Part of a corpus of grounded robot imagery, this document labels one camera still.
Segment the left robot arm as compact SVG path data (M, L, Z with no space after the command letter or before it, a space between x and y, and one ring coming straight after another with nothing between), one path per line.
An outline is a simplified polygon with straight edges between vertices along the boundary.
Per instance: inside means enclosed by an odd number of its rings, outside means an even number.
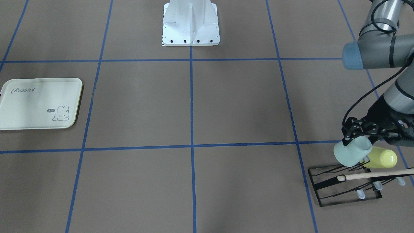
M374 144L385 140L390 145L413 147L413 34L397 35L404 4L412 0L373 0L358 40L343 48L343 65L348 70L399 68L383 81L395 82L372 104L361 118L343 117L342 143L349 145L366 136Z

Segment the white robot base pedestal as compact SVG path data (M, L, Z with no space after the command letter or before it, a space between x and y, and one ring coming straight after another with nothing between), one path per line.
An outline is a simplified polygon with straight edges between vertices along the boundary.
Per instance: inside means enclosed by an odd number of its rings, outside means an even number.
M163 10L163 46L220 44L217 6L210 0L170 0Z

